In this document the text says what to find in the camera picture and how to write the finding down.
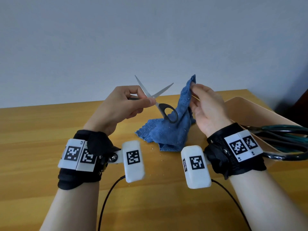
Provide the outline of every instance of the forearm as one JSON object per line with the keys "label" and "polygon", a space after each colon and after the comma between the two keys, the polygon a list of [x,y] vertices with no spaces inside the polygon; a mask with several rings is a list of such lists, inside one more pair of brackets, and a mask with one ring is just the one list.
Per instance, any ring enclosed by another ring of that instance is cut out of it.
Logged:
{"label": "forearm", "polygon": [[267,171],[230,177],[252,230],[308,230],[308,218]]}
{"label": "forearm", "polygon": [[41,231],[96,229],[99,182],[83,183],[72,190],[58,189]]}

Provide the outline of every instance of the person's right arm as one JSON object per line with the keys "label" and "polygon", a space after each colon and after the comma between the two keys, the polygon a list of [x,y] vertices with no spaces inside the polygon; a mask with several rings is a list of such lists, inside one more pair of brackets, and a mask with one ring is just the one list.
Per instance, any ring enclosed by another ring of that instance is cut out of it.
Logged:
{"label": "person's right arm", "polygon": [[[232,124],[223,99],[209,87],[192,85],[190,107],[197,125],[209,137]],[[251,170],[230,177],[245,216],[255,230],[308,230],[307,216],[291,201],[267,171]]]}

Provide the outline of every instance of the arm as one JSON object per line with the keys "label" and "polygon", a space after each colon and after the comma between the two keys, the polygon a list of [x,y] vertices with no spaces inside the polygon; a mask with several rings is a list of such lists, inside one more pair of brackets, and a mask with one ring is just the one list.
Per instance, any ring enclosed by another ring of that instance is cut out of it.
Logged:
{"label": "arm", "polygon": [[[137,94],[139,100],[128,100]],[[110,135],[116,125],[153,106],[140,86],[116,87],[90,117],[83,129]],[[96,229],[99,182],[83,183],[72,190],[58,189],[41,231],[94,231]]]}
{"label": "arm", "polygon": [[[191,87],[190,107],[197,125],[211,136],[230,121],[223,99],[209,87]],[[251,170],[230,177],[252,230],[308,230],[308,219],[267,171]]]}
{"label": "arm", "polygon": [[230,177],[252,230],[308,230],[308,218],[267,171]]}

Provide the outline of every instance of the wall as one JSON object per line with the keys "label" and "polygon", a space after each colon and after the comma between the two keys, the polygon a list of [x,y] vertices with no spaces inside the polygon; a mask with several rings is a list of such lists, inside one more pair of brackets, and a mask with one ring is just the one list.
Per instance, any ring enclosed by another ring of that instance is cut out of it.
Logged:
{"label": "wall", "polygon": [[308,88],[307,0],[0,0],[0,107],[150,93],[191,75],[272,108]]}

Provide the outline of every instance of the wooden tabletop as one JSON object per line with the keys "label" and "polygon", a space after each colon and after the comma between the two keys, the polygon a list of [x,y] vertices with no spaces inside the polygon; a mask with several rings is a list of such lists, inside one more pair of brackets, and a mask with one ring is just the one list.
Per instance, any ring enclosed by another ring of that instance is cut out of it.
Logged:
{"label": "wooden tabletop", "polygon": [[[224,100],[241,96],[267,107],[248,90],[222,91]],[[179,96],[158,102],[177,105]],[[38,230],[57,191],[57,168],[67,140],[83,127],[97,102],[0,109],[0,230]],[[101,230],[248,230],[238,208],[218,185],[189,189],[179,152],[160,152],[134,133],[148,119],[161,118],[156,107],[118,124],[110,136],[115,146],[140,140],[146,177],[112,191]],[[204,148],[206,137],[196,125],[187,145]],[[211,178],[233,195],[230,182],[209,167]],[[278,162],[270,173],[308,214],[308,161]],[[98,213],[113,183],[124,175],[122,164],[109,165],[100,182]]]}

